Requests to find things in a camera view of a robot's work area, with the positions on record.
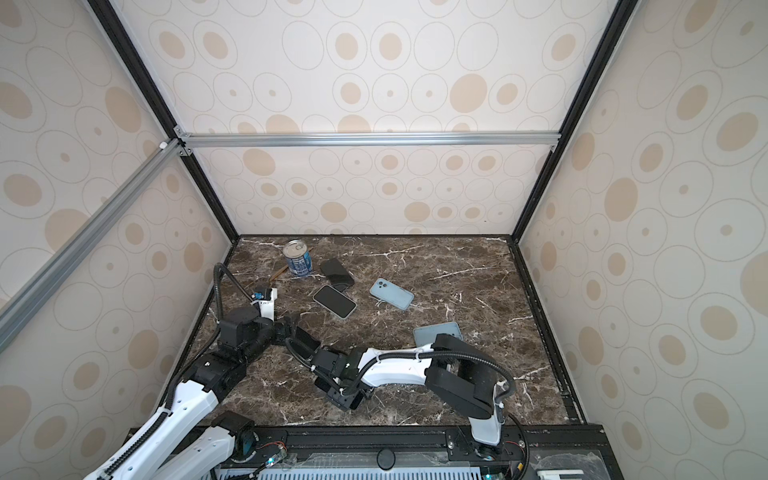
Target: light blue phone case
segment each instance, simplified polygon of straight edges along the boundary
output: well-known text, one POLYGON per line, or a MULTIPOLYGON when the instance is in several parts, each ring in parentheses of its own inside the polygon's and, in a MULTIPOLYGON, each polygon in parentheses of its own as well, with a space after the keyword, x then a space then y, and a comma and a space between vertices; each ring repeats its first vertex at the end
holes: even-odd
POLYGON ((396 306, 401 310, 408 308, 408 305, 413 301, 413 293, 408 290, 403 290, 394 283, 380 278, 371 287, 371 295, 379 300, 396 306))

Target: brown marble surface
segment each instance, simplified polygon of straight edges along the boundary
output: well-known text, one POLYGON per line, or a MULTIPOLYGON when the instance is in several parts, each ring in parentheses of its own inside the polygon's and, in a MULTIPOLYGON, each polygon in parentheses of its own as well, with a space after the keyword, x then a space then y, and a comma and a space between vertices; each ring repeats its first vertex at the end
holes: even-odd
MULTIPOLYGON (((250 290, 283 267, 280 247, 286 237, 241 239, 229 268, 250 290)), ((276 318, 301 312, 300 325, 325 345, 402 349, 415 346, 417 326, 455 321, 464 340, 493 356, 517 379, 517 392, 505 402, 509 412, 529 425, 567 423, 549 360, 541 344, 520 279, 503 238, 482 237, 322 237, 303 238, 316 269, 339 258, 355 278, 345 294, 357 303, 347 320, 334 317, 312 300, 327 283, 313 274, 283 274, 276 318), (415 294, 400 311, 368 292, 383 277, 415 294)), ((225 312, 245 304, 228 280, 222 282, 225 312)), ((200 326, 192 352, 214 329, 212 309, 200 326)), ((209 419, 223 410, 252 418, 257 425, 461 425, 457 415, 423 386, 383 386, 357 410, 342 412, 314 385, 314 376, 284 348, 270 347, 247 377, 209 419)))

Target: tin can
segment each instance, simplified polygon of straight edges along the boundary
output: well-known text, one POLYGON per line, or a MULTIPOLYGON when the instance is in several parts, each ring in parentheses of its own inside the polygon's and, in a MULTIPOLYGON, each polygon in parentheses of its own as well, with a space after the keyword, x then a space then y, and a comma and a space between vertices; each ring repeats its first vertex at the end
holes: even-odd
POLYGON ((306 243, 301 240, 291 240, 283 247, 283 256, 286 257, 288 270, 295 276, 308 276, 312 272, 312 259, 306 248, 306 243))

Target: black metal frame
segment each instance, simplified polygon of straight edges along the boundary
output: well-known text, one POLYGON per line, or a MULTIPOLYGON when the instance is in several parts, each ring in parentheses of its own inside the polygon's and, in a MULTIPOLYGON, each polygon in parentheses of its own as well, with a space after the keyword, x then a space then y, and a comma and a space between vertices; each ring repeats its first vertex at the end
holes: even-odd
POLYGON ((587 67, 587 73, 581 80, 581 85, 579 85, 571 107, 565 115, 562 127, 560 127, 558 146, 547 156, 547 160, 541 168, 541 173, 538 175, 533 190, 528 195, 528 200, 526 200, 520 218, 515 225, 515 230, 512 232, 512 239, 515 243, 520 241, 525 229, 531 222, 536 207, 544 195, 547 185, 549 185, 549 180, 552 178, 555 169, 557 169, 565 149, 568 148, 568 144, 571 142, 571 137, 576 131, 581 116, 584 114, 584 110, 586 110, 592 94, 598 86, 598 82, 608 62, 611 60, 611 55, 614 53, 621 34, 624 33, 624 29, 634 12, 637 2, 638 0, 618 0, 611 19, 608 20, 608 24, 605 27, 600 43, 598 43, 598 48, 592 56, 592 61, 590 61, 587 67))
MULTIPOLYGON (((168 108, 168 105, 165 103, 160 90, 157 89, 157 85, 154 83, 147 67, 141 60, 141 56, 131 41, 131 37, 125 30, 122 22, 120 22, 118 14, 115 12, 114 8, 112 8, 112 4, 108 0, 88 0, 88 4, 91 6, 96 18, 101 23, 101 27, 112 42, 114 49, 117 51, 118 55, 120 55, 123 64, 136 82, 141 94, 152 109, 157 121, 160 122, 165 134, 169 138, 178 138, 183 146, 183 139, 180 138, 174 130, 177 126, 176 119, 174 119, 174 116, 170 112, 170 108, 168 108)), ((181 159, 230 242, 237 242, 239 237, 237 230, 235 229, 232 220, 230 220, 227 215, 219 197, 216 195, 214 188, 205 176, 205 173, 200 167, 200 163, 197 161, 194 154, 189 151, 189 154, 182 156, 181 159)))

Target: ventilation grille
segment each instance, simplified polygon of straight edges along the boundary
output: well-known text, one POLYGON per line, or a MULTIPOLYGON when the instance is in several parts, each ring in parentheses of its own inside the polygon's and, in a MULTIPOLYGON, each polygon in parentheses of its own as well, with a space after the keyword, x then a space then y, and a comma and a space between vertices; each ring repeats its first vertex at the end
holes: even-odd
MULTIPOLYGON (((220 478, 242 473, 229 471, 220 478)), ((380 468, 275 468, 261 472, 259 480, 481 480, 481 475, 478 467, 410 467, 387 472, 380 468)))

